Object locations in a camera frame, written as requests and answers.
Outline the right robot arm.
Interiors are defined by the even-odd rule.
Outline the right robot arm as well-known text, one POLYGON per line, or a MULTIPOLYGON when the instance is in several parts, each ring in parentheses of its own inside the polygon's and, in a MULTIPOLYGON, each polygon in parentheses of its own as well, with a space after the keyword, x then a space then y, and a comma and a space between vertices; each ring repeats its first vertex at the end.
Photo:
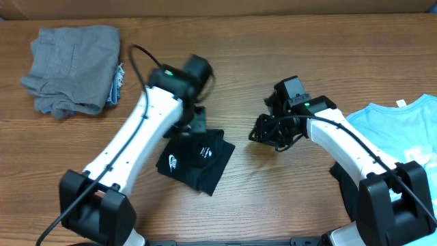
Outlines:
POLYGON ((312 98, 297 76, 281 80, 264 100, 251 141, 290 149, 301 137, 325 149, 357 190, 357 217, 320 237, 291 245, 406 245, 436 231, 425 169, 400 163, 359 133, 326 96, 312 98))

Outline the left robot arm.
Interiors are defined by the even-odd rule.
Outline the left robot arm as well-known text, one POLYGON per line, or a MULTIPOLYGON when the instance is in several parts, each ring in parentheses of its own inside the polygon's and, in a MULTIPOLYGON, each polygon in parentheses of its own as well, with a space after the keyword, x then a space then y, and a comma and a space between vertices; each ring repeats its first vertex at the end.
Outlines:
POLYGON ((199 95, 212 77, 208 61, 192 55, 183 69, 162 64, 109 145, 82 172, 69 169, 59 183, 59 223, 94 245, 146 244, 134 226, 128 197, 140 171, 163 137, 206 132, 199 95))

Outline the black t-shirt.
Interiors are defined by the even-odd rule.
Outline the black t-shirt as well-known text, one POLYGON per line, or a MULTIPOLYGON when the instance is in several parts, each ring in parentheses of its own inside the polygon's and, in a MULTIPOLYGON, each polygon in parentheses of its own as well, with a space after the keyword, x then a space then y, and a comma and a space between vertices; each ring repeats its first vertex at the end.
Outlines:
POLYGON ((223 130, 212 129, 204 135, 172 138, 156 164, 158 173, 213 195, 235 150, 223 137, 223 130))

